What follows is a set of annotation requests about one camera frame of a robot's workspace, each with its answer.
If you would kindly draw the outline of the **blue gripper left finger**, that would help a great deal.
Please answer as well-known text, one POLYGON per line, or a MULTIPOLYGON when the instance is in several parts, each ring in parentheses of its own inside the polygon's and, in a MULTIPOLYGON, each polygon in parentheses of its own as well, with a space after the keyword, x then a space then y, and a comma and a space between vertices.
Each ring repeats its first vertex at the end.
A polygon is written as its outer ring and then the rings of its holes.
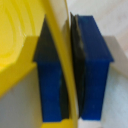
POLYGON ((69 117, 69 102, 61 63, 47 21, 43 22, 33 61, 37 63, 44 122, 69 117))

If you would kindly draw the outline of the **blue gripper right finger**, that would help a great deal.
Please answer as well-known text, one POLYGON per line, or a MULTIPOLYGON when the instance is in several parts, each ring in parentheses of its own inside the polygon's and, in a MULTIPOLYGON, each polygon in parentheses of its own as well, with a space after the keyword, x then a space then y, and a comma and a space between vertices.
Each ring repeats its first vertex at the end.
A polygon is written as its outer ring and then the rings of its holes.
POLYGON ((71 16, 71 44, 79 116, 100 120, 108 70, 114 59, 92 16, 71 16))

